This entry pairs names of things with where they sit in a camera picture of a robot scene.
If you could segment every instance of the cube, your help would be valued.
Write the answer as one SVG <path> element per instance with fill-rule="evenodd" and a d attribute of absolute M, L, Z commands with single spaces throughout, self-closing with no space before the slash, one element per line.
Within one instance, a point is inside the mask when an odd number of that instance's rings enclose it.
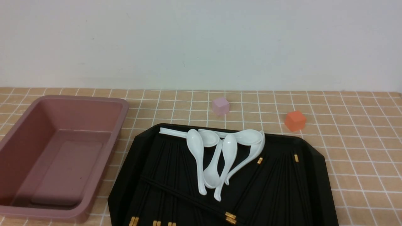
<path fill-rule="evenodd" d="M 217 98 L 212 101 L 212 110 L 216 115 L 224 115 L 229 112 L 229 102 L 224 97 Z"/>
<path fill-rule="evenodd" d="M 300 111 L 289 112 L 285 119 L 287 128 L 294 132 L 303 129 L 306 125 L 306 117 Z"/>

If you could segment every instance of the pink cube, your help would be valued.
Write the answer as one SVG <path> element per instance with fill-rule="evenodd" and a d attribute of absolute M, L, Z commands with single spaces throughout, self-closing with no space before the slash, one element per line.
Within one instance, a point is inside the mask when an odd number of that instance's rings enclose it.
<path fill-rule="evenodd" d="M 212 101 L 212 110 L 217 115 L 224 115 L 229 112 L 229 102 L 224 97 L 215 99 Z"/>

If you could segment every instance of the spoon handle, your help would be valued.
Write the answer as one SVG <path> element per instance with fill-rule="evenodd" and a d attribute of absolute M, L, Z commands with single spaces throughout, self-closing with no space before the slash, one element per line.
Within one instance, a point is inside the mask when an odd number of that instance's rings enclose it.
<path fill-rule="evenodd" d="M 177 131 L 174 129 L 166 129 L 166 128 L 160 128 L 159 130 L 160 134 L 166 134 L 166 135 L 170 135 L 170 136 L 175 136 L 175 137 L 181 137 L 186 139 L 187 138 L 187 133 L 186 132 L 182 132 L 182 131 Z"/>

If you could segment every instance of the orange cube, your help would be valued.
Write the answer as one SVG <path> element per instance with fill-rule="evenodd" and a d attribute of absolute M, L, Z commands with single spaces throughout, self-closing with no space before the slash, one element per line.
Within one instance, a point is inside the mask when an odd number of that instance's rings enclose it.
<path fill-rule="evenodd" d="M 294 132 L 303 129 L 306 125 L 306 117 L 300 111 L 289 112 L 285 119 L 285 125 L 287 128 Z"/>

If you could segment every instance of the black tray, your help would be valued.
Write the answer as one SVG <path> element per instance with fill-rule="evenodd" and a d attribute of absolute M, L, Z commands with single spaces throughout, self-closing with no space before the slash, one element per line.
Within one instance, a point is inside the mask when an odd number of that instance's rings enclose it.
<path fill-rule="evenodd" d="M 159 134 L 160 127 L 201 128 L 158 124 L 135 137 L 108 199 L 113 226 L 338 225 L 324 157 L 303 139 L 265 134 L 260 156 L 230 179 L 218 202 L 212 189 L 198 193 L 186 140 Z M 205 148 L 204 168 L 214 149 Z M 233 167 L 249 150 L 238 145 Z M 221 154 L 218 172 L 223 166 Z"/>

